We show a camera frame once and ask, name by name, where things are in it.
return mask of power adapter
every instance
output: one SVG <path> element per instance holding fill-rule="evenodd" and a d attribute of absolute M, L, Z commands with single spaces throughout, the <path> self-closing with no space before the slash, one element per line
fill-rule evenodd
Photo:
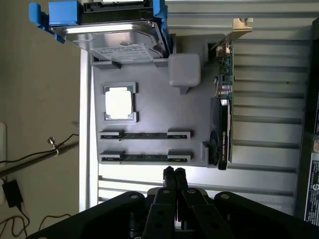
<path fill-rule="evenodd" d="M 3 192 L 8 202 L 9 208 L 18 207 L 21 208 L 21 204 L 23 203 L 23 198 L 18 186 L 18 182 L 16 180 L 12 180 L 10 182 L 5 182 L 2 185 Z"/>

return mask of hard drive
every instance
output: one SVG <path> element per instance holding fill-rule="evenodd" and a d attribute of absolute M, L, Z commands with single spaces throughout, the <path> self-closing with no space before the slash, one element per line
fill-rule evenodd
<path fill-rule="evenodd" d="M 168 56 L 158 24 L 150 20 L 61 26 L 51 30 L 99 60 L 141 63 Z"/>

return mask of screw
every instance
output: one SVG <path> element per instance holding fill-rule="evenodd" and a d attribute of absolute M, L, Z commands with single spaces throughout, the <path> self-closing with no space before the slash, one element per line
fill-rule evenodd
<path fill-rule="evenodd" d="M 194 193 L 196 193 L 196 191 L 194 190 L 194 189 L 188 189 L 188 191 L 187 191 L 188 193 L 190 193 L 190 194 L 194 194 Z"/>
<path fill-rule="evenodd" d="M 229 198 L 230 198 L 230 196 L 227 195 L 227 194 L 222 194 L 222 195 L 220 195 L 220 197 L 221 197 L 222 199 L 229 199 Z"/>

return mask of electrical outlet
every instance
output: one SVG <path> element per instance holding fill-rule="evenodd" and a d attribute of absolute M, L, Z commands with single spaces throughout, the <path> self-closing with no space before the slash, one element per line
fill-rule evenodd
<path fill-rule="evenodd" d="M 0 161 L 6 160 L 6 126 L 0 122 Z M 5 163 L 0 163 L 0 168 L 5 167 Z M 2 187 L 0 187 L 0 205 L 5 202 L 5 196 Z"/>

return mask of wall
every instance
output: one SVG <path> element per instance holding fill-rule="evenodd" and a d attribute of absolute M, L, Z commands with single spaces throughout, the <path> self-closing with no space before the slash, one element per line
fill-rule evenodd
<path fill-rule="evenodd" d="M 29 2 L 1 2 L 0 121 L 7 125 L 9 160 L 49 150 L 50 136 L 61 142 L 78 131 L 72 122 L 79 117 L 80 50 L 56 42 L 30 23 Z M 47 10 L 46 0 L 37 2 Z M 78 211 L 77 149 L 8 178 L 18 180 L 31 219 L 29 234 L 46 215 Z M 6 203 L 0 205 L 0 221 L 18 214 Z M 49 219 L 45 225 L 54 222 Z M 3 238 L 11 238 L 8 225 Z"/>

